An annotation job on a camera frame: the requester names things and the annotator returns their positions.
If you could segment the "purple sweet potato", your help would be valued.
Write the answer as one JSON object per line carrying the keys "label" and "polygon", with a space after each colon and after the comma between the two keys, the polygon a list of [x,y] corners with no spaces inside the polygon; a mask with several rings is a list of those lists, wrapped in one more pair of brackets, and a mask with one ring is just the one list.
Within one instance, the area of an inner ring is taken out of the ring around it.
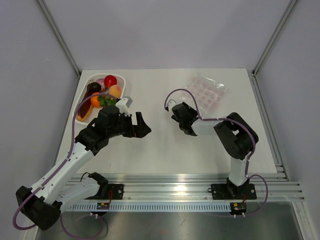
{"label": "purple sweet potato", "polygon": [[80,122],[84,122],[90,115],[92,109],[93,109],[93,106],[91,104],[91,100],[89,99],[85,101],[83,105],[80,107],[80,109],[78,110],[76,119]]}

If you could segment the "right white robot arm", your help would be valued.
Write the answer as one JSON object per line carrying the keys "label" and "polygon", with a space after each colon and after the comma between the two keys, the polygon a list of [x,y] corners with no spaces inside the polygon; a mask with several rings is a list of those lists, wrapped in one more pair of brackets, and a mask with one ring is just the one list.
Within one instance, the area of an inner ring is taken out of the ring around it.
{"label": "right white robot arm", "polygon": [[222,118],[202,119],[187,103],[171,99],[165,109],[172,111],[181,131],[189,136],[217,136],[230,156],[230,173],[227,178],[227,193],[239,198],[247,182],[249,160],[256,150],[259,137],[247,122],[236,112]]}

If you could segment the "clear pink-dotted zip bag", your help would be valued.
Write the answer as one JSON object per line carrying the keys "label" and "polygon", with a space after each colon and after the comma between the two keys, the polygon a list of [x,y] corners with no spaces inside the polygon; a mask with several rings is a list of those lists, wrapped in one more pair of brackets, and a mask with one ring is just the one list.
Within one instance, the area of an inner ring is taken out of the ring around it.
{"label": "clear pink-dotted zip bag", "polygon": [[184,88],[192,93],[200,116],[205,119],[216,118],[215,111],[228,90],[225,84],[200,73],[190,76],[185,82]]}

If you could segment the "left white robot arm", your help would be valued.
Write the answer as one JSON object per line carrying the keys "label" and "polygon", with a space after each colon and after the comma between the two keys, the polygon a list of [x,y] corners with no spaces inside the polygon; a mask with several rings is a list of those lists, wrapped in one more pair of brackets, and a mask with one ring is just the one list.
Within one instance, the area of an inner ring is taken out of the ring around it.
{"label": "left white robot arm", "polygon": [[18,202],[17,213],[24,214],[33,225],[41,230],[51,228],[61,214],[78,201],[109,197],[109,181],[97,172],[89,174],[89,181],[80,182],[63,191],[66,183],[88,161],[106,147],[111,138],[144,138],[151,133],[142,113],[132,115],[119,107],[106,106],[77,136],[73,138],[67,155],[31,187],[21,186],[15,193]]}

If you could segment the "green celery stalk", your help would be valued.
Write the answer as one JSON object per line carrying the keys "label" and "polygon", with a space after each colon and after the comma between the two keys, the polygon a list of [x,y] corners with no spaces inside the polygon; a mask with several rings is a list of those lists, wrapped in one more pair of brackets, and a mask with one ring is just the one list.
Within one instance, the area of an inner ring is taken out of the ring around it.
{"label": "green celery stalk", "polygon": [[115,106],[117,103],[117,100],[110,97],[110,96],[98,96],[98,102],[100,104],[101,107],[105,107],[105,106]]}

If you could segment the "orange peach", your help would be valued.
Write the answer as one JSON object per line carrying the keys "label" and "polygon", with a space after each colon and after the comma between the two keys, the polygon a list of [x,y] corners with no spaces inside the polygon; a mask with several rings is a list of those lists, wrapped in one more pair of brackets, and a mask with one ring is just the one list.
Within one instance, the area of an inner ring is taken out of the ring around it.
{"label": "orange peach", "polygon": [[112,86],[109,88],[108,93],[109,93],[110,95],[112,95],[112,96],[120,99],[121,96],[122,96],[122,91],[123,91],[122,88],[121,88],[119,85],[115,84],[115,85],[112,85]]}

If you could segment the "white perforated plastic basket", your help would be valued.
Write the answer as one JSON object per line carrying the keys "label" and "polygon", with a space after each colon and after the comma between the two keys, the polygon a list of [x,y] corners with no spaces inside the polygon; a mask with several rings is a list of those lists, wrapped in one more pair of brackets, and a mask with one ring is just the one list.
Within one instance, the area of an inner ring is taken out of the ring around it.
{"label": "white perforated plastic basket", "polygon": [[87,100],[77,112],[75,122],[80,125],[88,125],[89,122],[98,116],[99,111],[103,107],[114,106],[116,102],[123,97],[125,88],[126,80],[120,75],[96,73],[87,77],[78,93],[75,107],[94,94],[104,93],[114,97],[100,95]]}

